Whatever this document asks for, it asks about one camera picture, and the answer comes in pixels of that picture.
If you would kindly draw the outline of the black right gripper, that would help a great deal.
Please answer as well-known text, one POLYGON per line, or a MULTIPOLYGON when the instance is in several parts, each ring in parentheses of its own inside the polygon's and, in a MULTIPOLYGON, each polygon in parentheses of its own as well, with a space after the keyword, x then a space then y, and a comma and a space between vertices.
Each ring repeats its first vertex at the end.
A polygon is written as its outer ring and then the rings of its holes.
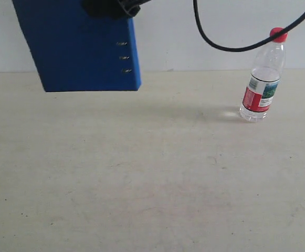
POLYGON ((83 0, 81 6, 91 17, 120 19, 134 18, 147 2, 150 0, 83 0))

